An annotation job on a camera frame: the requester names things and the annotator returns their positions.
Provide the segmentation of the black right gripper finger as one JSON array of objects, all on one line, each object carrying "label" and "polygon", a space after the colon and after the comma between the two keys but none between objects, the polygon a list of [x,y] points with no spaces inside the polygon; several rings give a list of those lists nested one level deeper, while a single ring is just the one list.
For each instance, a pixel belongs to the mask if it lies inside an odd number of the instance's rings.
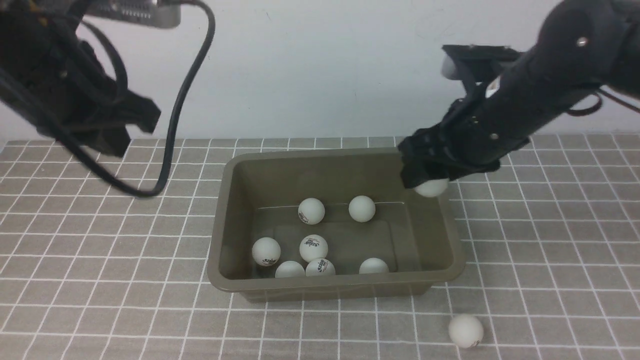
[{"label": "black right gripper finger", "polygon": [[446,165],[428,158],[402,155],[400,179],[405,189],[415,189],[423,183],[435,180],[450,180]]}]

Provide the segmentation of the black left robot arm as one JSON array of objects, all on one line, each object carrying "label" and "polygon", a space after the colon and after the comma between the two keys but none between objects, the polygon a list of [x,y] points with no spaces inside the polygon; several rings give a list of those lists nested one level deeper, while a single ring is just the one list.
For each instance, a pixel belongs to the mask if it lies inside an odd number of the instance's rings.
[{"label": "black left robot arm", "polygon": [[[153,133],[161,110],[129,89],[120,54],[97,27],[84,23],[91,0],[3,0],[1,2],[1,100],[41,136],[123,157],[128,125]],[[94,48],[77,35],[80,24],[94,33],[114,70],[109,76]]]}]

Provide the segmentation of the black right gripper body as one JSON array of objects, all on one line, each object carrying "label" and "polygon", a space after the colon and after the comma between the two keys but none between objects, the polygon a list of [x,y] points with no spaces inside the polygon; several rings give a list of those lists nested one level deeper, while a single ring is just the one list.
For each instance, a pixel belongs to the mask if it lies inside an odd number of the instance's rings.
[{"label": "black right gripper body", "polygon": [[397,146],[400,155],[443,164],[455,181],[498,171],[503,157],[530,143],[529,136],[512,139],[482,129],[475,118],[462,114],[462,107],[462,100],[455,100],[441,122],[405,137]]}]

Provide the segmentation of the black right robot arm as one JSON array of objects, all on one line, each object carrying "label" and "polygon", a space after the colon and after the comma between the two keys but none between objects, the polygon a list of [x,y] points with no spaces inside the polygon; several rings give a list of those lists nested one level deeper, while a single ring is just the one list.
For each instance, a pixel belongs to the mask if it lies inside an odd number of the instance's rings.
[{"label": "black right robot arm", "polygon": [[406,189],[493,173],[511,152],[567,114],[601,108],[603,87],[639,98],[639,2],[563,0],[530,50],[446,44],[443,75],[462,83],[441,122],[398,145]]}]

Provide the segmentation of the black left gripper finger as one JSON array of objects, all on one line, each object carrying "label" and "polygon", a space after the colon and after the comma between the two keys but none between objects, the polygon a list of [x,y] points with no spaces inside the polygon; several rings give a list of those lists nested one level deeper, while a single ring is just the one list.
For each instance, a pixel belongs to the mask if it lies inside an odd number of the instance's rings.
[{"label": "black left gripper finger", "polygon": [[131,144],[131,137],[125,127],[100,129],[64,129],[76,141],[91,150],[108,157],[123,158]]}]

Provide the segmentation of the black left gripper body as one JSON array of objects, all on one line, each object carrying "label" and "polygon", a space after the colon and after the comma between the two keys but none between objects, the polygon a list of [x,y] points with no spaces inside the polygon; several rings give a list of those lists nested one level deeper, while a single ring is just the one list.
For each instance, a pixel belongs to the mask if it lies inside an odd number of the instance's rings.
[{"label": "black left gripper body", "polygon": [[128,74],[114,46],[103,46],[115,71],[109,76],[94,48],[84,39],[62,43],[39,68],[30,93],[55,116],[57,123],[79,138],[90,133],[125,130],[137,126],[146,133],[156,129],[162,113],[146,96],[129,88]]}]

